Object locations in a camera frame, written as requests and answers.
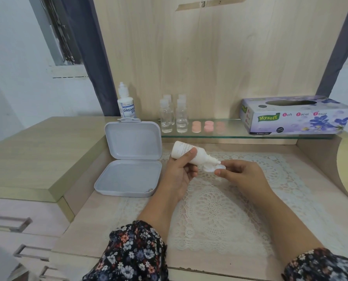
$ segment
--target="tissue box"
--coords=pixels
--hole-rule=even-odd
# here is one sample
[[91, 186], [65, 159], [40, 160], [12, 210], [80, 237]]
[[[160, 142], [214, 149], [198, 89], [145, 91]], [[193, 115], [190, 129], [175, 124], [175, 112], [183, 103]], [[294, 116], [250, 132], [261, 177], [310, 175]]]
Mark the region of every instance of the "tissue box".
[[240, 118], [250, 134], [336, 134], [348, 105], [323, 96], [243, 99]]

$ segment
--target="glass shelf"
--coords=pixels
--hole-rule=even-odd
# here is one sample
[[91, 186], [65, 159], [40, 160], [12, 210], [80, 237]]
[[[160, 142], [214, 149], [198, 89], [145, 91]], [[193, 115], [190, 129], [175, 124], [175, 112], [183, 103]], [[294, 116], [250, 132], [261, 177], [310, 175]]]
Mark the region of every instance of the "glass shelf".
[[[214, 131], [205, 132], [204, 123], [205, 121], [210, 120], [214, 122]], [[158, 126], [161, 127], [159, 120], [152, 120], [156, 122]], [[170, 133], [161, 132], [162, 138], [245, 138], [245, 139], [332, 139], [334, 134], [272, 134], [272, 135], [251, 135], [248, 134], [246, 127], [242, 120], [240, 119], [189, 119], [188, 120], [188, 130], [185, 133], [177, 132], [176, 125], [173, 126], [173, 130]], [[201, 132], [194, 133], [192, 132], [192, 122], [200, 121], [201, 122]], [[225, 130], [223, 132], [218, 132], [216, 129], [217, 122], [224, 122]]]

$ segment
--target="lace doily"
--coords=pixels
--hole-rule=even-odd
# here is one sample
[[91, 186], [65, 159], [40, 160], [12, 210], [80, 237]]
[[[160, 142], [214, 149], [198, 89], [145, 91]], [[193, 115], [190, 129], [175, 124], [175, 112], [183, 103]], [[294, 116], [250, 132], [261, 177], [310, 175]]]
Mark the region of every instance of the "lace doily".
[[[315, 201], [310, 189], [281, 155], [233, 152], [209, 154], [219, 160], [257, 162], [273, 191], [324, 246], [335, 254], [348, 256], [348, 243], [342, 238], [343, 235], [332, 217]], [[167, 153], [161, 157], [163, 167], [169, 156]], [[110, 230], [131, 223], [147, 202], [148, 198], [121, 198]], [[235, 186], [203, 171], [191, 181], [186, 196], [175, 209], [168, 246], [179, 250], [216, 251], [249, 256], [269, 256], [273, 253], [264, 217]]]

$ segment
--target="floral sleeve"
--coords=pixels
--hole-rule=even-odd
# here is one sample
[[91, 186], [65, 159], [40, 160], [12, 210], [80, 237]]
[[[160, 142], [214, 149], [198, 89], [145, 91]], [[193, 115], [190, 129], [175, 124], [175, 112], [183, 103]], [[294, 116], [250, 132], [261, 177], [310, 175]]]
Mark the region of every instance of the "floral sleeve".
[[167, 246], [152, 226], [134, 221], [110, 233], [104, 254], [83, 281], [168, 279]]
[[317, 248], [299, 255], [282, 274], [284, 280], [340, 280], [348, 281], [348, 258]]

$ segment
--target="drawer handle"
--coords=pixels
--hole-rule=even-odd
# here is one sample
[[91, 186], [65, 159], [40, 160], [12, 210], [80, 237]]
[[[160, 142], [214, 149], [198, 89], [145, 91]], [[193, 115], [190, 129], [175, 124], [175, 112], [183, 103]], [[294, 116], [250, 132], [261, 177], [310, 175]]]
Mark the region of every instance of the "drawer handle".
[[36, 258], [39, 259], [41, 261], [46, 261], [49, 262], [49, 258], [48, 257], [43, 257], [43, 256], [37, 256], [37, 255], [30, 255], [30, 254], [24, 254], [21, 253], [22, 250], [24, 250], [25, 248], [30, 248], [33, 250], [45, 250], [45, 251], [51, 251], [50, 248], [39, 248], [36, 246], [28, 246], [28, 245], [20, 245], [20, 247], [18, 247], [18, 249], [13, 253], [13, 256], [15, 257], [30, 257], [30, 258]]
[[42, 269], [42, 271], [41, 271], [41, 273], [40, 273], [39, 278], [42, 278], [42, 279], [49, 278], [49, 279], [55, 279], [55, 280], [61, 280], [61, 281], [70, 281], [70, 279], [67, 279], [67, 278], [61, 278], [61, 277], [55, 277], [55, 276], [45, 275], [45, 272], [46, 272], [48, 269], [57, 270], [56, 268], [52, 268], [52, 267], [49, 267], [49, 266], [44, 266], [44, 268]]
[[22, 224], [20, 224], [19, 227], [9, 227], [9, 226], [2, 226], [0, 225], [1, 229], [7, 229], [9, 231], [12, 231], [14, 233], [21, 233], [24, 231], [29, 224], [32, 223], [31, 218], [14, 218], [14, 217], [5, 217], [5, 216], [0, 216], [0, 220], [9, 220], [9, 221], [21, 221]]

